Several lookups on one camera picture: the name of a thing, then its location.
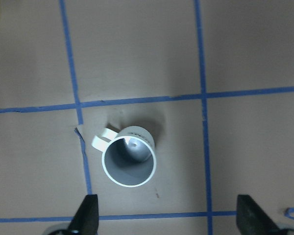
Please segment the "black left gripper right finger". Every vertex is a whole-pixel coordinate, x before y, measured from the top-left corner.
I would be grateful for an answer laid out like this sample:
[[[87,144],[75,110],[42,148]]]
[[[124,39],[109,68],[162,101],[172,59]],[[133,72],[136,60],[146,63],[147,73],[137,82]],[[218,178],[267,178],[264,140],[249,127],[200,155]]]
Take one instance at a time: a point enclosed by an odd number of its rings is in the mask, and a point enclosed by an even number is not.
[[[280,228],[247,194],[237,196],[236,225],[242,235],[279,235]]]

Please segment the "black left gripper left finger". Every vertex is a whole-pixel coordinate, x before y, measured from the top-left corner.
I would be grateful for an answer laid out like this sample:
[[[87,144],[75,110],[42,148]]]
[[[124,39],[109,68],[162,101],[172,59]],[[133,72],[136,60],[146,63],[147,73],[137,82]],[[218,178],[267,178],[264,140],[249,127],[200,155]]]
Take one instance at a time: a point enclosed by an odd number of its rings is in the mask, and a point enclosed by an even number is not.
[[[96,235],[99,227],[98,195],[86,195],[67,230],[70,235]]]

